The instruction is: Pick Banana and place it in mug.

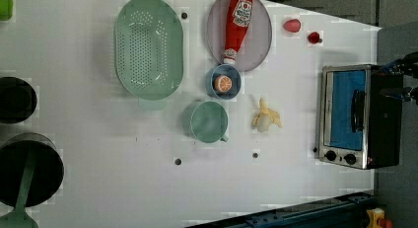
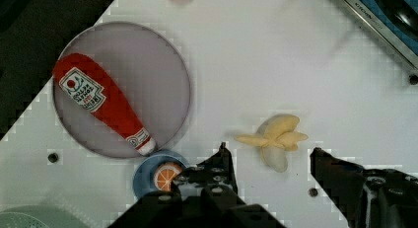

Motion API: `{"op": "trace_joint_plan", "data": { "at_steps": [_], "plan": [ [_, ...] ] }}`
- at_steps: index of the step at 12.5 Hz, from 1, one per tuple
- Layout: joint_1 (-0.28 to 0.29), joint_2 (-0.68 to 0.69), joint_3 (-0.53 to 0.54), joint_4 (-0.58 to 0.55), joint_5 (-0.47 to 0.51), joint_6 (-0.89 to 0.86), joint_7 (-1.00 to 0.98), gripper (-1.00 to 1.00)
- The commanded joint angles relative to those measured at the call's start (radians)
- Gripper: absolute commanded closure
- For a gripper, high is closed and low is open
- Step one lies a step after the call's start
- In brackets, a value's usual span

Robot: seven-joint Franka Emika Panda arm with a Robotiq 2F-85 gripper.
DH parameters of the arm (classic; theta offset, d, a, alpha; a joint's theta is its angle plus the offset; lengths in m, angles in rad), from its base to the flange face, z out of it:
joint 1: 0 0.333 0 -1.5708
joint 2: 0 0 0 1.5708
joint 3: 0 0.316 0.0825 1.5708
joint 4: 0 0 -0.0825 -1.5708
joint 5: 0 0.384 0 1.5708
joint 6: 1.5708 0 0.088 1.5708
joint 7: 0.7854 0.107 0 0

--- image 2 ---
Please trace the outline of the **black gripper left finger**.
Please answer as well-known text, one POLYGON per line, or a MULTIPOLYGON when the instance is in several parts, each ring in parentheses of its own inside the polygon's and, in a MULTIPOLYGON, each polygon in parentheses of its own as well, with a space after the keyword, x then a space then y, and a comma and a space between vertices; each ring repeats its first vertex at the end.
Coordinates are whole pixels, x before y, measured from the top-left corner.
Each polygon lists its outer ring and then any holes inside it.
POLYGON ((218 151, 172 180, 169 191, 143 195, 108 228, 286 228, 259 204, 238 196, 232 153, 218 151))

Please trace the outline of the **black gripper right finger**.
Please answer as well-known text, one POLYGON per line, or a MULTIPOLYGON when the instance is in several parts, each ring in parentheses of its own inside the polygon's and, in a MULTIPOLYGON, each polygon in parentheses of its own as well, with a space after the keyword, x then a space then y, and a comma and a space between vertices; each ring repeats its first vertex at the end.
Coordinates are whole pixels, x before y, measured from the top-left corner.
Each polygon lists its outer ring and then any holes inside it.
POLYGON ((366 169, 316 147, 311 175, 349 228, 418 228, 417 178, 395 169, 366 169))

